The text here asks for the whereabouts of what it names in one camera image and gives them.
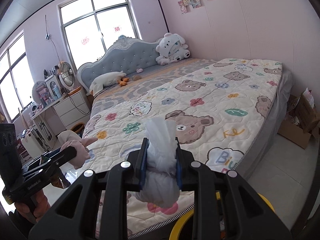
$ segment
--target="window frame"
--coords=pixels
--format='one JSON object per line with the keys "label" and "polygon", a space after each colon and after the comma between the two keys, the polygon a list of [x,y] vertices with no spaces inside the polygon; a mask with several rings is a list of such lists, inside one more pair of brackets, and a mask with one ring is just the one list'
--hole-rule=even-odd
{"label": "window frame", "polygon": [[65,27],[67,27],[67,26],[69,26],[69,25],[71,25],[71,24],[73,24],[73,23],[75,23],[77,21],[80,21],[80,20],[82,20],[84,18],[87,18],[89,16],[94,15],[94,18],[95,18],[95,21],[96,21],[96,24],[97,24],[97,28],[98,28],[98,32],[99,32],[100,37],[101,37],[102,46],[103,46],[104,52],[106,53],[109,48],[107,48],[105,43],[104,43],[103,33],[101,32],[101,29],[100,29],[100,25],[99,25],[99,22],[98,22],[97,14],[105,12],[105,11],[113,10],[113,9],[116,9],[116,8],[120,8],[120,7],[126,7],[128,15],[129,15],[129,19],[131,21],[131,26],[133,28],[133,33],[136,36],[136,38],[139,38],[138,31],[137,31],[137,26],[136,26],[135,21],[133,19],[133,16],[132,16],[132,13],[131,13],[131,10],[130,10],[130,4],[129,4],[128,0],[125,0],[126,2],[124,2],[124,3],[111,5],[111,6],[108,6],[108,7],[105,7],[105,8],[101,8],[101,9],[98,9],[98,10],[95,9],[93,0],[91,0],[91,5],[92,5],[92,9],[93,9],[92,12],[84,14],[82,16],[79,16],[78,18],[73,19],[73,20],[71,20],[71,21],[69,21],[69,22],[64,24],[63,20],[62,20],[61,8],[66,6],[66,5],[68,5],[68,4],[70,4],[70,3],[73,3],[75,1],[78,1],[78,0],[72,0],[72,1],[70,1],[68,3],[59,5],[58,6],[58,13],[59,13],[59,18],[60,18],[60,24],[61,24],[61,31],[62,31],[63,40],[65,42],[65,45],[66,45],[67,52],[69,54],[70,60],[72,61],[72,64],[73,64],[73,66],[75,67],[76,70],[78,70],[78,68],[77,68],[77,66],[76,66],[76,64],[75,64],[75,62],[73,60],[73,55],[72,55],[72,52],[71,52],[71,49],[70,49],[70,46],[69,46],[69,42],[68,42],[68,38],[67,38]]}
{"label": "window frame", "polygon": [[[11,61],[10,61],[10,53],[9,53],[9,49],[11,49],[11,47],[18,41],[18,39],[20,39],[22,36],[24,36],[24,33],[21,33],[18,37],[16,37],[16,39],[14,40],[14,42],[6,49],[3,51],[3,55],[0,57],[0,60],[2,60],[5,55],[7,54],[7,57],[8,57],[8,63],[9,63],[9,69],[4,73],[3,77],[0,79],[0,84],[2,83],[2,81],[4,80],[4,78],[7,77],[7,75],[10,73],[10,76],[11,76],[11,80],[12,80],[12,84],[13,84],[13,87],[14,87],[14,90],[16,92],[16,95],[18,97],[18,100],[19,100],[19,103],[20,103],[20,106],[21,106],[21,112],[23,112],[24,110],[26,110],[31,104],[32,104],[32,99],[30,99],[30,103],[28,103],[25,107],[23,106],[23,103],[21,101],[21,98],[19,96],[19,93],[18,93],[18,90],[17,90],[17,87],[16,87],[16,83],[14,81],[14,76],[12,74],[12,70],[13,68],[24,58],[27,56],[26,52],[24,52],[13,64],[11,64]],[[13,118],[11,119],[11,122],[15,121],[17,118],[19,117],[19,113]]]}

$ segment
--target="metal bolt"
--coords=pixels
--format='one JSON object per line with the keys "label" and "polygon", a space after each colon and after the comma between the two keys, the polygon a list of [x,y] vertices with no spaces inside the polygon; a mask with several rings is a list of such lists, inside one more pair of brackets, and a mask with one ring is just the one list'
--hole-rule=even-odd
{"label": "metal bolt", "polygon": [[238,173],[236,171],[228,171],[228,176],[235,178],[238,175]]}
{"label": "metal bolt", "polygon": [[86,170],[84,171],[83,175],[85,177],[91,177],[93,175],[93,170]]}
{"label": "metal bolt", "polygon": [[130,167],[130,165],[131,165],[131,163],[130,162],[127,162],[127,161],[125,161],[125,162],[121,162],[121,167],[123,167],[123,168],[129,168]]}
{"label": "metal bolt", "polygon": [[199,168],[200,165],[201,165],[201,163],[200,163],[200,162],[197,162],[197,161],[193,161],[193,162],[191,163],[191,166],[194,167],[194,168]]}

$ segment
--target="wall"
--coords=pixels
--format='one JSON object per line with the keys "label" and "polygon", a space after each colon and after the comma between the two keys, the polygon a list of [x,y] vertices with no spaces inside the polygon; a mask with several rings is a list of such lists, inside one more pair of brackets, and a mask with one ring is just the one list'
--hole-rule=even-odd
{"label": "wall", "polygon": [[[58,18],[58,5],[65,1],[69,0],[55,0],[40,9],[27,19],[0,48],[0,53],[2,53],[6,47],[9,46],[10,42],[23,30],[26,54],[34,81],[44,80],[43,70],[51,69],[59,63],[51,41],[45,39],[45,15],[47,15],[48,33],[51,35],[57,47],[60,60],[70,62],[62,40],[60,21]],[[167,32],[157,0],[129,1],[132,5],[133,14],[143,40],[153,42]],[[28,112],[29,111],[26,110],[23,113],[26,121],[29,119]],[[65,129],[60,119],[50,110],[46,111],[46,120],[55,134],[59,134]],[[17,134],[22,132],[24,128],[20,118],[14,123]]]}
{"label": "wall", "polygon": [[192,57],[281,61],[293,72],[292,93],[308,87],[320,105],[320,20],[308,0],[201,0],[183,15],[179,0],[160,1]]}

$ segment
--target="human hand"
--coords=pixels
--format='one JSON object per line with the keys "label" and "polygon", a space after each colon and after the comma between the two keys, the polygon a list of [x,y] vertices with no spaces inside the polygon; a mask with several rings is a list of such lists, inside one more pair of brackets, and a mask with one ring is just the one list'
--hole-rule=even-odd
{"label": "human hand", "polygon": [[[34,197],[38,203],[36,206],[35,211],[33,212],[34,216],[36,217],[36,222],[38,222],[43,215],[48,211],[50,208],[50,204],[48,202],[48,198],[44,195],[43,190],[41,189],[36,194],[34,194]],[[21,202],[14,203],[17,211],[27,220],[30,221],[30,209],[29,207]]]}

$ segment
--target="tufted gray headboard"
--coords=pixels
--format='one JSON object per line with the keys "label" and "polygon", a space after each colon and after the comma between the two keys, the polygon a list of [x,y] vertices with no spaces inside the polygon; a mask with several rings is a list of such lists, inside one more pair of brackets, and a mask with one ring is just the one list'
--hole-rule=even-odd
{"label": "tufted gray headboard", "polygon": [[128,75],[136,72],[138,68],[156,65],[156,57],[159,56],[156,52],[157,45],[157,42],[120,36],[100,60],[83,64],[77,71],[77,78],[89,92],[92,81],[102,74],[123,71]]}

